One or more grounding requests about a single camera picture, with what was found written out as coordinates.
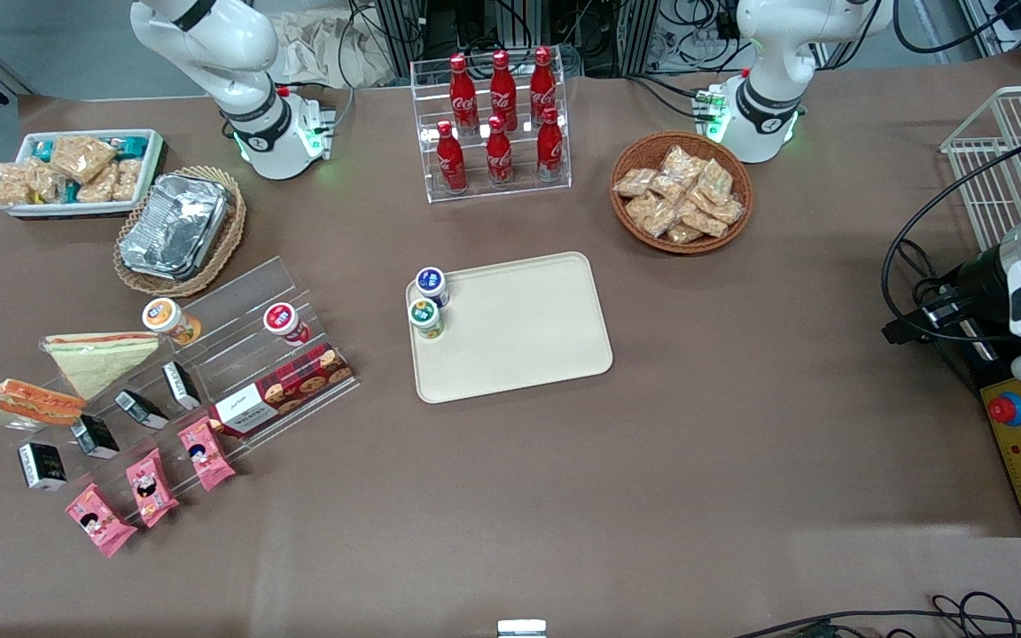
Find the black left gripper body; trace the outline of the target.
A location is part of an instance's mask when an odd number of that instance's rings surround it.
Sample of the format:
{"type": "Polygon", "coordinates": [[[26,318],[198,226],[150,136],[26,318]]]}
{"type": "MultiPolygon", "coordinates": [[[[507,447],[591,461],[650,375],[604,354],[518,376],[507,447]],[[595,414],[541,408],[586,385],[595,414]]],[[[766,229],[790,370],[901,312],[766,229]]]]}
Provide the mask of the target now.
{"type": "Polygon", "coordinates": [[[921,279],[916,283],[916,322],[924,329],[916,331],[916,338],[1010,342],[1006,282],[996,247],[944,275],[921,279]]]}

